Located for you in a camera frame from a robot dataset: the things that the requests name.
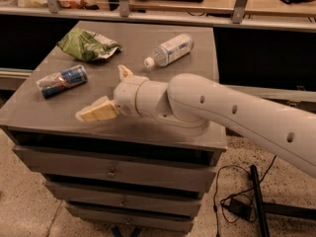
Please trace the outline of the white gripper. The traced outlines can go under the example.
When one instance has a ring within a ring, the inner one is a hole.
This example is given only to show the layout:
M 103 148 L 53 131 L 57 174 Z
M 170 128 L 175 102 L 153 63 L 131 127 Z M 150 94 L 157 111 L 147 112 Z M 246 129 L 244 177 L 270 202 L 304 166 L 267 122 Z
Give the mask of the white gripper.
M 75 117 L 82 122 L 115 119 L 119 112 L 128 117 L 139 118 L 136 106 L 137 94 L 141 86 L 148 81 L 147 77 L 135 76 L 124 65 L 118 66 L 121 82 L 114 90 L 114 99 L 104 96 L 90 106 L 76 113 Z

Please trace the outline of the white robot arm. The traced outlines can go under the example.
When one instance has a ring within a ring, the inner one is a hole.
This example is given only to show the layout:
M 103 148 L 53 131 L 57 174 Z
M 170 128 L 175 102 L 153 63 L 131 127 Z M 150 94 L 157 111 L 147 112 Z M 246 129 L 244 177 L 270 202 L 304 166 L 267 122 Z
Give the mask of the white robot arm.
M 136 76 L 121 65 L 114 97 L 102 97 L 76 113 L 84 122 L 119 115 L 151 118 L 202 131 L 208 121 L 221 124 L 316 177 L 316 115 L 260 99 L 185 73 L 168 83 Z

